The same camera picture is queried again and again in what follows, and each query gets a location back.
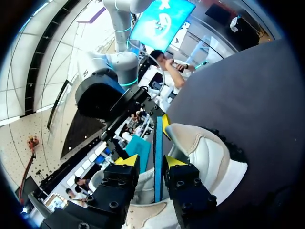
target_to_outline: person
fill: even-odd
[[[195,66],[179,60],[167,59],[161,50],[153,50],[151,56],[157,60],[165,74],[165,84],[173,87],[177,94],[185,84],[185,81],[196,70]],[[149,63],[159,68],[158,64],[150,57]]]
[[[138,122],[138,116],[131,114],[131,120],[133,120],[134,122]]]
[[[87,191],[90,191],[89,182],[90,182],[89,179],[81,179],[78,176],[75,176],[75,179],[74,179],[74,183],[76,185],[84,187],[84,189],[87,190]]]
[[[74,204],[77,204],[81,207],[84,207],[84,208],[87,207],[85,194],[77,193],[75,195],[74,192],[69,188],[66,189],[66,193],[68,194],[71,202],[73,202]]]
[[[86,191],[85,189],[83,189],[81,186],[78,185],[75,187],[75,191],[77,193],[85,194],[86,196],[90,194],[90,191]]]
[[[145,118],[147,115],[146,111],[144,111],[142,108],[139,111],[137,111],[135,114],[138,119]]]

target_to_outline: man's arm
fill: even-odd
[[[181,88],[185,84],[185,80],[181,74],[172,66],[173,59],[167,60],[165,67],[169,74],[171,75],[176,88]]]
[[[190,70],[191,72],[195,72],[196,71],[196,68],[194,65],[191,65],[191,64],[187,64],[188,65],[188,70]]]

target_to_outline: bolt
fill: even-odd
[[[92,196],[92,195],[86,196],[86,201],[88,201],[88,202],[94,201],[94,196]]]
[[[113,201],[113,202],[109,203],[109,207],[111,207],[111,208],[117,208],[118,206],[119,206],[119,203],[116,202],[116,201]]]
[[[102,183],[107,183],[109,180],[107,178],[103,178]]]
[[[182,204],[182,211],[186,211],[192,208],[192,203],[183,203]]]
[[[214,195],[210,195],[210,196],[208,197],[208,201],[209,201],[210,203],[214,203],[214,202],[216,202],[216,200],[217,200],[217,197],[214,196]]]
[[[201,186],[201,185],[202,185],[201,179],[195,178],[195,179],[194,179],[194,184],[195,184],[195,186]]]
[[[179,181],[177,181],[176,186],[177,186],[178,188],[179,188],[179,187],[182,187],[182,186],[184,186],[184,182],[181,181],[181,180],[179,180]]]
[[[90,226],[88,223],[80,223],[78,225],[78,229],[89,229],[89,228],[90,228]]]
[[[119,181],[119,186],[124,186],[124,185],[126,185],[126,182],[123,181],[123,180],[120,180],[120,181]]]

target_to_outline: cable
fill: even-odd
[[[160,88],[160,90],[159,90],[159,93],[156,94],[156,95],[152,98],[152,100],[154,100],[157,96],[159,96],[159,95],[161,94],[161,91],[162,91],[163,88],[164,88],[164,85],[165,85],[165,73],[164,73],[162,67],[160,66],[160,64],[157,62],[157,60],[156,60],[155,58],[153,58],[153,57],[152,57],[150,54],[148,54],[146,51],[141,50],[139,47],[137,47],[137,46],[135,46],[134,44],[132,44],[131,42],[129,42],[129,38],[128,38],[127,42],[128,42],[131,46],[133,46],[134,48],[137,48],[140,52],[143,52],[145,55],[149,56],[153,61],[155,61],[155,63],[159,66],[159,68],[160,68],[160,70],[161,70],[163,83],[162,83],[162,85],[161,85],[161,88]]]

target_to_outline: digital screen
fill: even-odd
[[[194,9],[185,0],[156,0],[142,13],[130,39],[165,52]]]
[[[96,164],[101,164],[105,161],[105,158],[102,155],[98,155],[98,157],[95,159]]]

